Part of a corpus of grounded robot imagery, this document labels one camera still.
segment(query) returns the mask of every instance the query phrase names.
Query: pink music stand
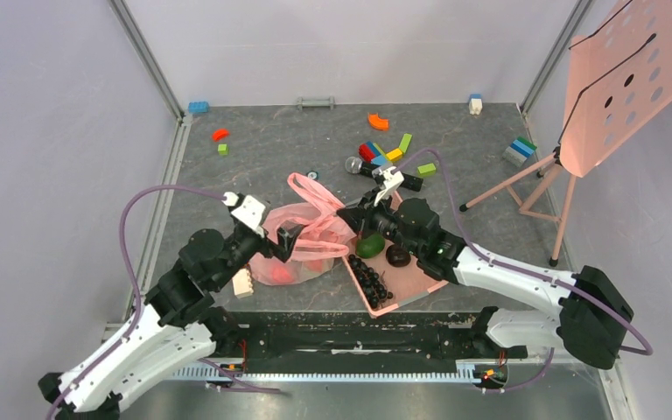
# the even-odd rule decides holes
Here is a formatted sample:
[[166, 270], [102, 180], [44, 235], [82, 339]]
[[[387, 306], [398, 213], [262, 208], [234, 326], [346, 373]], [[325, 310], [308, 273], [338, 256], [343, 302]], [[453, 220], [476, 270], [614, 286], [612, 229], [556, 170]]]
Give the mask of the pink music stand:
[[[466, 211], [506, 188], [519, 213], [559, 222], [549, 259], [553, 267], [563, 244], [576, 180], [604, 162], [672, 101], [672, 0], [618, 2], [597, 32], [589, 38], [575, 37], [571, 45], [560, 148], [460, 207]], [[543, 180], [522, 201], [511, 185], [535, 171]], [[530, 212], [563, 171], [570, 180], [561, 215]]]

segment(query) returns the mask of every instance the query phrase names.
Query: red toy block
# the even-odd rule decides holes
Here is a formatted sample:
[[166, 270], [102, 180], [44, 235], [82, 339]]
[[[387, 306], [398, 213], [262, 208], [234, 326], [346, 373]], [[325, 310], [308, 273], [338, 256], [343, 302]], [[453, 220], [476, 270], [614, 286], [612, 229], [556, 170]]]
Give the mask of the red toy block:
[[372, 149], [369, 148], [369, 146], [363, 143], [360, 146], [360, 156], [361, 160], [365, 162], [372, 162], [372, 159], [375, 158], [375, 153], [372, 151]]
[[226, 129], [218, 129], [213, 133], [213, 140], [217, 143], [227, 137], [230, 133]]

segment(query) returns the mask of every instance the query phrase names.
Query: pink mesh bag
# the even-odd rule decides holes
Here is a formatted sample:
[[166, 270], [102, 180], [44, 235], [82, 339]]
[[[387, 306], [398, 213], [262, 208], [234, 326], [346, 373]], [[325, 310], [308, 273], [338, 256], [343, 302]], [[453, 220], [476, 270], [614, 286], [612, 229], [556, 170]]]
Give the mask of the pink mesh bag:
[[336, 210], [344, 204], [321, 184], [299, 173], [291, 173], [287, 184], [305, 203], [271, 210], [263, 227], [276, 242], [277, 229], [283, 224], [305, 226], [292, 256], [287, 262], [281, 262], [256, 254], [249, 262], [252, 277], [271, 286], [300, 284], [327, 272], [333, 268], [335, 258], [349, 254], [347, 244], [356, 236], [336, 215]]

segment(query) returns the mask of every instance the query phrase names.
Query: microphone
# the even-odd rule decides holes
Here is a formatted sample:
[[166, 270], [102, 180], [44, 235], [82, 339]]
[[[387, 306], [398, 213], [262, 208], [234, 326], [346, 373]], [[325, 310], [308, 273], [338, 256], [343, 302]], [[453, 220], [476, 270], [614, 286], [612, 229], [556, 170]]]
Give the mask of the microphone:
[[[351, 156], [346, 158], [344, 167], [349, 173], [353, 173], [355, 175], [359, 174], [363, 177], [370, 177], [371, 179], [375, 179], [375, 177], [372, 175], [372, 172], [380, 166], [364, 162], [358, 157]], [[402, 188], [419, 192], [421, 191], [421, 186], [423, 184], [424, 180], [422, 178], [414, 177], [413, 175], [408, 175], [405, 173], [403, 174], [403, 182], [401, 183]]]

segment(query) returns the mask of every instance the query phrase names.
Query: white toy block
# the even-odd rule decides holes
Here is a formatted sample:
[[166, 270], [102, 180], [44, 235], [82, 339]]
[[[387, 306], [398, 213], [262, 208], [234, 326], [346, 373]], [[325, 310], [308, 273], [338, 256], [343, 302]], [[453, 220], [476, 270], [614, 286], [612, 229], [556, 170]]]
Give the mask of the white toy block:
[[245, 298], [254, 294], [254, 283], [249, 269], [240, 269], [233, 276], [233, 293], [237, 298]]
[[480, 111], [483, 109], [483, 101], [480, 98], [471, 98], [469, 105], [471, 116], [480, 115]]

